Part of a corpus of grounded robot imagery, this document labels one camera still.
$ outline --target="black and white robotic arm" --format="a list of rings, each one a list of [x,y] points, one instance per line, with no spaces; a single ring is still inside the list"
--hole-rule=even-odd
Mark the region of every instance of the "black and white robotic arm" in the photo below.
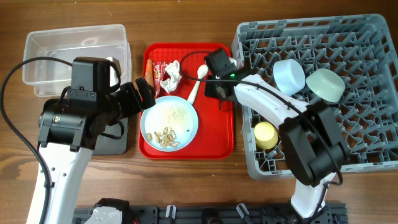
[[[223,80],[237,71],[231,63],[225,62],[226,54],[221,57],[220,51],[211,54],[218,54],[213,57],[217,60],[212,61],[211,57],[205,60],[213,75],[222,74],[216,79]],[[50,100],[44,106],[40,116],[39,152],[51,176],[49,209],[44,223],[71,223],[81,178],[91,158],[96,137],[105,126],[115,125],[121,118],[139,113],[155,103],[153,90],[143,79],[136,81],[140,94],[132,83],[121,85],[119,91],[109,88],[109,69],[108,60],[77,58],[72,66],[72,85],[67,89],[67,102]],[[324,184],[334,178],[336,169],[325,145],[319,139],[312,142],[307,139],[309,130],[303,116],[319,130],[340,169],[348,158],[349,150],[331,110],[322,102],[309,105],[286,96],[267,84],[260,75],[246,73],[241,78],[234,75],[234,78],[246,84],[223,85],[220,82],[217,86],[220,98],[235,97],[240,104],[254,109],[279,129],[286,161],[297,178],[291,204],[303,219],[312,217],[318,212],[317,208],[324,206]],[[301,115],[275,95],[289,102]],[[39,166],[28,224],[36,224],[40,220],[45,198],[44,182]],[[121,206],[114,201],[100,205],[87,224],[131,223],[128,205]]]

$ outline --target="pile of nuts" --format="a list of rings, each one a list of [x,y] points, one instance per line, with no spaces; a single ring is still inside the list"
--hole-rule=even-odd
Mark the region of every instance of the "pile of nuts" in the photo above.
[[[155,131],[154,134],[156,143],[159,143],[163,148],[167,146],[177,147],[180,144],[175,141],[177,137],[171,127],[164,128],[162,132]],[[151,133],[147,133],[147,137],[150,141],[153,139]]]

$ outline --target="orange carrot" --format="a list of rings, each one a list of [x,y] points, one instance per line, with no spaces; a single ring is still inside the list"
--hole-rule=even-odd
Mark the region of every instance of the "orange carrot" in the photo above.
[[[147,60],[147,67],[145,69],[145,80],[147,83],[154,87],[154,75],[153,75],[153,68],[152,68],[152,59]]]

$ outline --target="dish rack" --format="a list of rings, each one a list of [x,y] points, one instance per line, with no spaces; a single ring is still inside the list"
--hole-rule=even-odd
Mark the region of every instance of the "dish rack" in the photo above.
[[[342,172],[398,169],[398,60],[386,20],[378,14],[243,22],[238,25],[233,57],[249,63],[270,85],[278,60],[298,61],[309,76],[319,68],[338,74],[346,90],[330,105],[351,149]],[[306,86],[295,99],[323,100]],[[272,150],[256,147],[254,127],[266,119],[243,106],[243,138],[253,179],[293,176],[280,141]]]

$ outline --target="white crumpled paper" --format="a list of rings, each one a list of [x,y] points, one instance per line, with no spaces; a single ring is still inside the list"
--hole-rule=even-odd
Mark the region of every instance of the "white crumpled paper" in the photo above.
[[[180,75],[180,62],[175,60],[166,66],[165,71],[170,75],[170,78],[161,81],[160,86],[167,92],[170,93],[177,89],[177,85],[181,80]]]

